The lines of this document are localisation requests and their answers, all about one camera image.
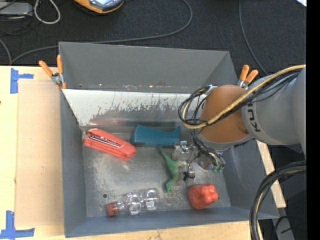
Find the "yellow cable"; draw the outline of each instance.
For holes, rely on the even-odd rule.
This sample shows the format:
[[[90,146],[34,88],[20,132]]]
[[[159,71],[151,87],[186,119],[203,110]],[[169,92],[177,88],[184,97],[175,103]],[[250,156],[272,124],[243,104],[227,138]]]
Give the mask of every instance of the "yellow cable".
[[[252,94],[255,90],[259,89],[261,86],[265,85],[266,83],[270,82],[271,80],[277,78],[278,76],[281,76],[285,73],[288,73],[290,71],[295,71],[295,70],[299,70],[299,69],[303,69],[305,68],[306,65],[296,65],[296,66],[291,66],[291,67],[287,67],[273,75],[271,75],[270,77],[266,78],[265,80],[263,80],[261,83],[257,84],[256,86],[254,86],[253,88],[249,89],[248,91],[246,91],[244,94],[242,94],[238,99],[236,99],[233,103],[231,103],[229,106],[227,106],[223,111],[221,111],[219,114],[217,114],[216,116],[214,116],[213,118],[209,119],[206,122],[197,124],[197,125],[189,125],[187,123],[183,123],[185,127],[189,128],[189,129],[199,129],[199,128],[203,128],[206,127],[207,125],[211,125],[214,122],[216,122],[222,115],[224,115],[225,113],[229,112],[230,110],[232,110],[236,105],[238,105],[240,102],[242,102],[245,98],[247,98],[250,94]],[[191,102],[188,101],[188,103],[186,104],[186,106],[183,109],[182,112],[182,118],[184,119],[186,116],[186,112],[187,112],[187,107],[189,105],[189,103]]]

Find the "wooden table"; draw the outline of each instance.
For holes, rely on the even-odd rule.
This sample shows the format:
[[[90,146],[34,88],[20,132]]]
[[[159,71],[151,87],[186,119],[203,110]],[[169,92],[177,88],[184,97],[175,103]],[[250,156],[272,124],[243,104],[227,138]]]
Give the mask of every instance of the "wooden table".
[[[18,80],[18,93],[14,94],[10,94],[11,68],[19,74],[33,74],[33,79]],[[57,108],[59,90],[41,67],[0,66],[0,229],[6,227],[6,211],[12,211],[16,230],[35,228],[34,236],[27,239],[65,239]],[[266,171],[274,171],[267,145],[259,143],[259,147]],[[285,207],[279,183],[272,186],[272,191],[278,208]],[[74,239],[250,240],[251,237],[249,221],[240,221]]]

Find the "black carpet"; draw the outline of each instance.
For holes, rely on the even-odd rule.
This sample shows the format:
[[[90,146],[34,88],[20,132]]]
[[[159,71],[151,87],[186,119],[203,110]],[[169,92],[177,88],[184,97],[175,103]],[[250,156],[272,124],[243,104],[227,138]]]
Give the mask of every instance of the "black carpet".
[[[54,2],[61,13],[56,24],[34,15],[0,18],[0,65],[38,66],[44,60],[56,67],[60,41],[229,51],[238,77],[244,64],[259,70],[257,78],[306,64],[307,8],[296,0],[125,0],[100,16],[83,12],[73,0]],[[48,0],[37,12],[45,21],[57,19]],[[270,221],[261,224],[266,239],[276,239]]]

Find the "green toy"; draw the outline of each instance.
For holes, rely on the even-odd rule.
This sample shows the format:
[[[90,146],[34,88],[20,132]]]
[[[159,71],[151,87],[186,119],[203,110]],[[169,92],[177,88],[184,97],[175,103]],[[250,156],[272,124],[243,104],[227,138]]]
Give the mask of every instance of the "green toy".
[[[179,167],[185,166],[187,163],[184,161],[174,161],[172,160],[162,149],[157,145],[158,150],[162,154],[166,166],[170,172],[171,179],[166,183],[166,191],[172,192],[174,190],[173,183],[176,182],[180,177]]]

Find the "red object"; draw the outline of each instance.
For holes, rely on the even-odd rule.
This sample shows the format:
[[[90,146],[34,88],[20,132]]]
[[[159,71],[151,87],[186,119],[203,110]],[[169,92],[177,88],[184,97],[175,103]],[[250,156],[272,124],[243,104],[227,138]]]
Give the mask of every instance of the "red object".
[[[201,210],[218,200],[216,187],[210,183],[192,186],[187,195],[196,210]]]
[[[117,208],[114,203],[109,203],[106,206],[106,211],[110,217],[117,214]]]
[[[86,132],[87,136],[83,144],[111,155],[124,161],[136,155],[137,148],[129,142],[104,130],[94,128]]]

